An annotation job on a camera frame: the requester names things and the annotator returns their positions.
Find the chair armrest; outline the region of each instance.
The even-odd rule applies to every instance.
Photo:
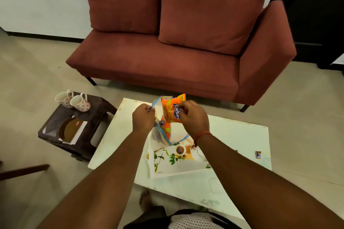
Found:
[[[255,32],[239,61],[239,90],[234,102],[255,105],[296,56],[281,0],[271,2],[257,20]]]

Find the mug handle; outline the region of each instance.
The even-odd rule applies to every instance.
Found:
[[[69,93],[71,93],[71,96],[74,97],[74,92],[72,90],[68,90],[67,95],[69,95]]]
[[[84,98],[83,98],[83,95],[85,95],[85,100],[87,101],[87,94],[86,94],[86,93],[83,93],[83,92],[80,93],[80,96],[81,96],[82,100],[84,99]]]

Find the foot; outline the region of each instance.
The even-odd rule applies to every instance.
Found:
[[[142,212],[147,212],[149,209],[153,207],[153,201],[148,190],[145,190],[141,193],[139,203]]]

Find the floor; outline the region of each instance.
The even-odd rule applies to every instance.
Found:
[[[47,172],[0,182],[2,228],[35,228],[86,175],[87,164],[37,137],[56,108],[54,96],[68,89],[104,97],[118,107],[124,97],[153,101],[156,89],[98,80],[93,87],[65,60],[79,44],[9,37],[0,32],[1,170],[48,163]],[[234,103],[192,97],[210,115],[269,127],[273,171],[344,218],[344,78],[341,72],[292,62],[261,100],[240,113]],[[140,214],[143,188],[134,186],[120,228]],[[157,192],[167,214],[192,207]],[[243,228],[245,221],[232,218]]]

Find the floral mug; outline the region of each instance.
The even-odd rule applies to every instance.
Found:
[[[81,112],[88,111],[91,107],[91,103],[87,101],[87,94],[85,93],[80,93],[80,95],[76,95],[71,99],[70,102],[71,106],[74,108],[80,110]]]
[[[70,104],[70,101],[73,98],[73,96],[74,92],[72,90],[60,92],[58,95],[55,96],[55,101],[65,106],[66,108],[71,108],[72,106]]]

